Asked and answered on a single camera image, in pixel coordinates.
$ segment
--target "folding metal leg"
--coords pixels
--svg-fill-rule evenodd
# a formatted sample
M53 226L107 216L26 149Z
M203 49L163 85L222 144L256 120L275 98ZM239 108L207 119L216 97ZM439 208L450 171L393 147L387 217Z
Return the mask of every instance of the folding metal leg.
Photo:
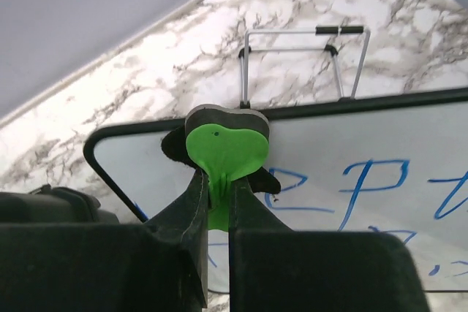
M341 71L338 63L338 50L333 45L326 45L323 47L256 47L252 48L249 44L250 36L253 34L315 34L316 36L340 36L340 35L361 35L365 34L363 50L359 59L358 70L352 86L351 95L349 98L354 99L358 89L359 78L366 58L367 47L369 46L369 39L371 32L364 26L317 26L313 29L251 29L246 32L244 38L244 48L239 52L239 63L241 65L241 108L250 107L249 103L249 54L257 52L291 52L291 51L328 51L331 55L333 62L333 72L336 82L336 89L340 99L346 98L344 96L343 82L341 80Z

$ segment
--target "marble table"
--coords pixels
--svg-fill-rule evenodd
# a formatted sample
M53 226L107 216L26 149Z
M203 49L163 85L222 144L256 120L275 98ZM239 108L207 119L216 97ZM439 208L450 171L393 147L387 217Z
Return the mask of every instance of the marble table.
M372 31L358 96L405 94L468 83L468 12L453 0L204 0L0 130L2 190L43 183L99 198L123 222L136 221L83 158L95 129L183 116L203 103L238 105L238 51L247 28L363 24ZM252 45L324 45L327 38L256 36ZM352 87L362 39L339 37L344 91ZM253 108L336 99L321 53L250 59ZM434 311L465 311L468 296L429 295ZM228 311L211 295L209 311Z

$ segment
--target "white board surface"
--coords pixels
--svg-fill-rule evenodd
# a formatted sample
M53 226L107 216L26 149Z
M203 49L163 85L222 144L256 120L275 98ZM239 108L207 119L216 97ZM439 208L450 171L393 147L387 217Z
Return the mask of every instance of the white board surface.
M293 229L397 235L425 289L468 290L467 115L467 103L452 103L272 121L266 167L283 191L257 196ZM94 149L148 217L182 194L193 174L161 152L166 134L109 137ZM213 288L226 283L227 235L212 232L209 243Z

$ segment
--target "whiteboard frame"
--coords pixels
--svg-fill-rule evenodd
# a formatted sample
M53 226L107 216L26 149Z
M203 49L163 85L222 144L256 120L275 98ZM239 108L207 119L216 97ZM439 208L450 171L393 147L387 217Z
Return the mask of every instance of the whiteboard frame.
M438 104L452 104L457 102L468 102L468 88L327 102L322 104L307 104L292 107L276 107L260 110L260 112L270 121L280 121L291 120L295 118L315 118L328 115L345 115L350 113L368 113L379 110L404 109L408 107L434 106ZM91 133L84 144L83 155L85 160L98 174L98 176L103 179L103 181L116 193L122 202L124 202L124 204L142 222L146 221L146 216L99 165L99 162L94 155L94 149L99 142L107 138L121 137L131 134L169 132L179 126L182 126L184 121L184 118L175 118L159 121L105 126Z

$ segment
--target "marble surface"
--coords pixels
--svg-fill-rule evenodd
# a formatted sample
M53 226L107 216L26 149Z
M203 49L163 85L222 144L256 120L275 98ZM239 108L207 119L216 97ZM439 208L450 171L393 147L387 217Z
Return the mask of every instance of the marble surface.
M0 130L2 190L43 183L99 197L121 221L135 221L83 158L96 128L173 118L202 103L238 105L238 51L246 28L364 24L371 43L358 96L466 86L468 12L453 0L205 0ZM328 38L254 36L252 45L323 46ZM350 92L360 37L339 37L344 90ZM336 99L329 57L268 53L251 57L254 108ZM434 311L465 311L468 296L430 294ZM210 311L228 311L211 295Z

